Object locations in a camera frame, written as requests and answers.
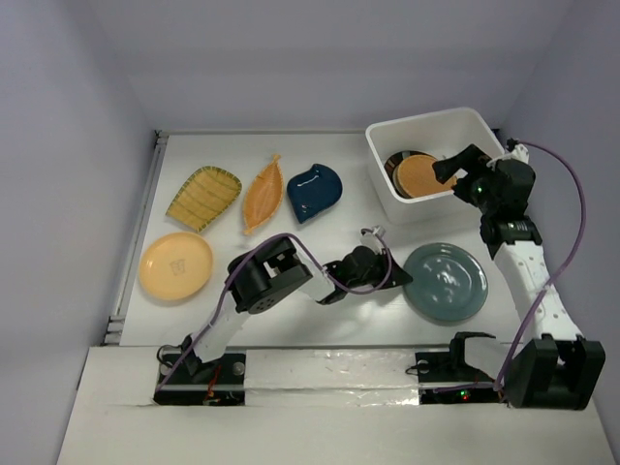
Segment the teal round ceramic plate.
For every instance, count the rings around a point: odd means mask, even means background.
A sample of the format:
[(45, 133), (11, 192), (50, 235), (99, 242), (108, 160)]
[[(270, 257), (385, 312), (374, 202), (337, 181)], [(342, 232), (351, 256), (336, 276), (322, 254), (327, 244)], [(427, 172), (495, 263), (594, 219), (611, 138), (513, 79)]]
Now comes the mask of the teal round ceramic plate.
[(404, 296), (424, 318), (441, 324), (466, 321), (482, 309), (488, 281), (480, 263), (450, 243), (425, 244), (413, 251), (403, 269), (413, 281)]

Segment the orange woven round plate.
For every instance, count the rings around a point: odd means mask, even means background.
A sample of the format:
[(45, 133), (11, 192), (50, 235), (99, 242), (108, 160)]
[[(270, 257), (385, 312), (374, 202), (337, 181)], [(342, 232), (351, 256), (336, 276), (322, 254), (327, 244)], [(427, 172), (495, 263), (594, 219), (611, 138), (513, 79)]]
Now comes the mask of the orange woven round plate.
[(406, 199), (415, 199), (450, 190), (457, 178), (452, 176), (445, 183), (439, 182), (433, 170), (435, 162), (434, 157), (426, 154), (405, 158), (392, 175), (397, 192)]

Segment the striped rim round plate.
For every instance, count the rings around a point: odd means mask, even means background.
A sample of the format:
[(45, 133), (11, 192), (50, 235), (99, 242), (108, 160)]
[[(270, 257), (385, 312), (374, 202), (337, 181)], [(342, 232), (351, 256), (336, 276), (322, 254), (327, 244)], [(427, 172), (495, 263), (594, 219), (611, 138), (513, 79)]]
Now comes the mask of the striped rim round plate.
[(416, 151), (416, 150), (405, 150), (405, 151), (400, 151), (397, 152), (393, 155), (391, 155), (384, 163), (384, 170), (389, 178), (389, 180), (391, 181), (391, 184), (393, 185), (395, 191), (404, 198), (408, 198), (408, 195), (401, 189), (401, 187), (398, 185), (397, 182), (397, 169), (398, 166), (407, 158), (410, 157), (422, 157), (423, 159), (428, 159), (431, 163), (436, 161), (436, 158), (424, 153), (424, 152), (420, 152), (420, 151)]

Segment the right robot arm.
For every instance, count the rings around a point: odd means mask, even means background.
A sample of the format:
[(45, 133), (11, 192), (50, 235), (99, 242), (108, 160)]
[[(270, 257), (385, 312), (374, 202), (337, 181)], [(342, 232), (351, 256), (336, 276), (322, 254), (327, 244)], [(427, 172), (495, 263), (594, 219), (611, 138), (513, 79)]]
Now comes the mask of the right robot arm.
[(433, 165), (445, 184), (464, 176), (454, 195), (481, 214), (480, 237), (508, 284), (520, 326), (492, 382), (514, 408), (584, 410), (605, 364), (605, 349), (587, 339), (570, 317), (555, 283), (573, 261), (547, 269), (542, 236), (527, 214), (536, 174), (529, 164), (531, 143), (512, 139), (507, 153), (491, 158), (474, 144)]

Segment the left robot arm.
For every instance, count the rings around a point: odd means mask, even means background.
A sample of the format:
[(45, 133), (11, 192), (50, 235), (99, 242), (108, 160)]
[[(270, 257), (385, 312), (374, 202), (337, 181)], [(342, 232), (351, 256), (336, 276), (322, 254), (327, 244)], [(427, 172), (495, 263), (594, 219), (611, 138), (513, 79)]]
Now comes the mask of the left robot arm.
[(392, 256), (379, 228), (360, 231), (360, 244), (341, 260), (321, 264), (287, 232), (268, 238), (228, 266), (229, 276), (210, 320), (181, 343), (180, 369), (189, 380), (208, 380), (247, 319), (300, 291), (320, 305), (347, 295), (369, 295), (413, 282)]

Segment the white plastic bin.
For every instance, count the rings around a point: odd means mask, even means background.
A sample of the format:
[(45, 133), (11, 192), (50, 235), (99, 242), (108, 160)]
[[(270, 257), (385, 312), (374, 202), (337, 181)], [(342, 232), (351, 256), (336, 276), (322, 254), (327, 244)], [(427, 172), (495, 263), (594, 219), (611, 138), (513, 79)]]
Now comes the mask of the white plastic bin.
[(450, 108), (374, 123), (365, 130), (369, 145), (368, 173), (392, 224), (405, 225), (470, 210), (451, 192), (415, 199), (401, 197), (385, 170), (389, 157), (402, 151), (421, 152), (436, 160), (454, 156), (470, 144), (491, 158), (504, 149), (481, 115), (472, 108)]

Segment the dark blue leaf dish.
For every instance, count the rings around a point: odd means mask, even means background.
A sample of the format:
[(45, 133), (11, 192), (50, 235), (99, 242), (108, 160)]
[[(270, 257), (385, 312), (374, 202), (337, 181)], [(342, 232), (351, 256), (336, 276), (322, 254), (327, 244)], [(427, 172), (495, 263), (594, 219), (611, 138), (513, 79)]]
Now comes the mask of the dark blue leaf dish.
[(293, 176), (287, 195), (299, 224), (304, 224), (336, 205), (343, 194), (340, 176), (330, 167), (314, 164)]

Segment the orange leaf-shaped plate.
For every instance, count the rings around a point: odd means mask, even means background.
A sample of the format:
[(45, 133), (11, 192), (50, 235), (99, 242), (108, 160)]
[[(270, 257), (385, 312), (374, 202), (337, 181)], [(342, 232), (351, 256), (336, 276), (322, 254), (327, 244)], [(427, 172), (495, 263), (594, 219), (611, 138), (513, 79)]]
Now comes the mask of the orange leaf-shaped plate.
[(269, 221), (279, 209), (284, 197), (284, 178), (279, 160), (274, 154), (271, 162), (255, 177), (246, 192), (242, 205), (245, 235)]

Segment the white front panel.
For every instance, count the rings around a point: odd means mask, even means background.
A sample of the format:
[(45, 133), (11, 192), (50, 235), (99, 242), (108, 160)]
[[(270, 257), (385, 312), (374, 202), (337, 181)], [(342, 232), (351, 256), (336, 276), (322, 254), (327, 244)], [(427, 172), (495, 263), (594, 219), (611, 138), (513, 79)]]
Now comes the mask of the white front panel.
[(247, 354), (241, 407), (159, 406), (152, 347), (93, 348), (63, 464), (610, 464), (594, 407), (420, 405), (409, 350)]

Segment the yellow green bamboo-pattern plate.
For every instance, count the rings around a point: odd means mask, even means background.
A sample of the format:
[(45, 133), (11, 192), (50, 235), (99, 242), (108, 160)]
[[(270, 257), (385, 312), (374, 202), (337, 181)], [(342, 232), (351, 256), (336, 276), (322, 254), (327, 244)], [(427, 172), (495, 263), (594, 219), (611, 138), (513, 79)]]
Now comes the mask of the yellow green bamboo-pattern plate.
[(201, 233), (238, 198), (241, 181), (231, 172), (214, 166), (201, 167), (183, 183), (166, 215)]

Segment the yellow round plate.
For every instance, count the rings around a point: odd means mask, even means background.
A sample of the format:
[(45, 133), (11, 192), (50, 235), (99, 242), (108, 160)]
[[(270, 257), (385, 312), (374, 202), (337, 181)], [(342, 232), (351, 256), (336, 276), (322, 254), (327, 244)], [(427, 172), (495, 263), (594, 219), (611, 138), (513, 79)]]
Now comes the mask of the yellow round plate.
[(197, 233), (173, 232), (155, 240), (139, 262), (139, 282), (157, 299), (175, 301), (198, 292), (213, 271), (213, 252)]

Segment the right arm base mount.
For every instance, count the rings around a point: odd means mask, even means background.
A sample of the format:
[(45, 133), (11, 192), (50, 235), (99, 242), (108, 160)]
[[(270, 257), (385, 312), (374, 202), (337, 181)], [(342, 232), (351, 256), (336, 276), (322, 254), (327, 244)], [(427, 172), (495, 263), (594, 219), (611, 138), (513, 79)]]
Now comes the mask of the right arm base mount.
[(406, 369), (418, 378), (419, 403), (500, 403), (494, 386), (509, 346), (486, 332), (458, 331), (444, 349), (420, 350)]

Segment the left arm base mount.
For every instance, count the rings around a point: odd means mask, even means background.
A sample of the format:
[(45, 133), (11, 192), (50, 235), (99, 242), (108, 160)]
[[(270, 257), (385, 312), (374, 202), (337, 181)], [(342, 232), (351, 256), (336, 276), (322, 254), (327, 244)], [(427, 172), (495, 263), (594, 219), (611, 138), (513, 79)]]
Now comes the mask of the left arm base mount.
[[(175, 346), (163, 346), (158, 350), (156, 386), (169, 375), (180, 356), (181, 351)], [(153, 401), (162, 406), (244, 406), (245, 371), (244, 352), (226, 352), (220, 359), (201, 367), (195, 375), (190, 374), (183, 361), (163, 387), (155, 387)]]

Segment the aluminium side rail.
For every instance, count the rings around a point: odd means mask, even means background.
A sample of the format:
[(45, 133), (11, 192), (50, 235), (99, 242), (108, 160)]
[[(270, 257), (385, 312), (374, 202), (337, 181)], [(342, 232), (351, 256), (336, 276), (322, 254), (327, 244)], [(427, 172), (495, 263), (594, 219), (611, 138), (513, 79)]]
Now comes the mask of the aluminium side rail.
[(150, 215), (158, 176), (161, 171), (163, 157), (166, 152), (170, 135), (166, 131), (156, 131), (151, 162), (139, 201), (138, 210), (133, 224), (132, 234), (122, 263), (121, 274), (116, 294), (107, 319), (105, 333), (101, 342), (105, 346), (118, 346), (127, 315), (128, 301), (131, 297), (137, 276), (140, 251), (143, 243), (146, 224)]

